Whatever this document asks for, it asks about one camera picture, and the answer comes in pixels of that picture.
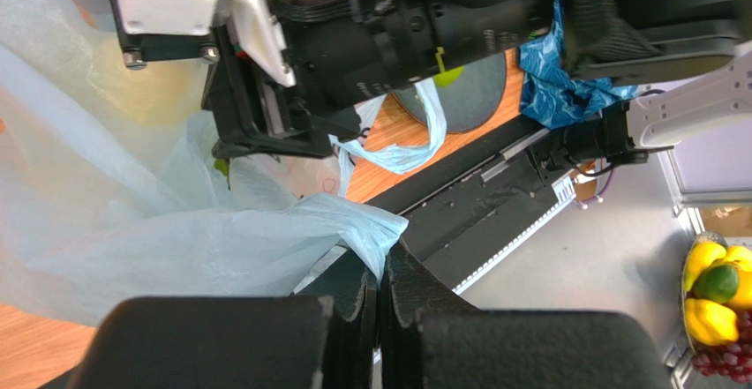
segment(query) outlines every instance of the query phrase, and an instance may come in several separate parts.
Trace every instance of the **light blue plastic bag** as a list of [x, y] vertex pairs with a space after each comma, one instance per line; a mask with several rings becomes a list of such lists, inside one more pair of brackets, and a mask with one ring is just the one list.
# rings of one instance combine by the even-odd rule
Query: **light blue plastic bag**
[[[350, 161], [349, 154], [363, 158], [377, 166], [403, 175], [426, 164], [441, 148], [447, 136], [447, 119], [436, 92], [433, 79], [425, 79], [415, 84], [417, 95], [425, 107], [428, 122], [428, 143], [423, 146], [398, 146], [393, 144], [380, 151], [366, 151], [357, 140], [342, 143], [332, 137], [332, 143], [340, 147], [339, 164], [341, 181], [339, 195], [344, 197], [350, 186], [350, 179], [355, 170], [355, 164]], [[386, 95], [369, 100], [358, 107], [357, 112], [365, 121], [365, 117], [378, 114]]]
[[223, 176], [208, 112], [140, 126], [145, 162], [115, 136], [137, 124], [105, 126], [2, 45], [0, 117], [0, 303], [33, 314], [98, 325], [134, 296], [286, 296], [340, 243], [380, 278], [407, 227], [334, 195], [297, 200], [250, 158]]

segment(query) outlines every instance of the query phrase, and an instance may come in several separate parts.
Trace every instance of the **screw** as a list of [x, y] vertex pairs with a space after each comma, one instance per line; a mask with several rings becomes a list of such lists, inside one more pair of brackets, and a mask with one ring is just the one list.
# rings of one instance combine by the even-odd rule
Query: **screw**
[[217, 64], [219, 63], [220, 56], [217, 47], [202, 47], [199, 51], [199, 57], [203, 64]]
[[416, 16], [410, 19], [410, 30], [413, 32], [420, 32], [423, 30], [425, 20], [422, 17]]
[[144, 61], [140, 51], [125, 51], [123, 53], [123, 63], [128, 70], [144, 70], [147, 67], [147, 62]]

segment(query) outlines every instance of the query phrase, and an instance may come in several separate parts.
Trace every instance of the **wooden floor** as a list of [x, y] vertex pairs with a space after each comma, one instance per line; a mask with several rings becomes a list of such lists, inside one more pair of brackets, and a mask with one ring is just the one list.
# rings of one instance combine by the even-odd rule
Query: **wooden floor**
[[[447, 135], [444, 145], [428, 164], [452, 153], [519, 114], [523, 73], [512, 51], [507, 52], [508, 75], [504, 98], [496, 114], [478, 129]], [[0, 132], [4, 129], [0, 121]], [[393, 143], [422, 145], [426, 128], [408, 115], [394, 99], [380, 111], [365, 147], [378, 150]], [[359, 202], [378, 195], [414, 175], [394, 175], [366, 161], [356, 166], [348, 198]], [[0, 305], [0, 389], [36, 388], [76, 365], [86, 352], [95, 329], [25, 314]]]

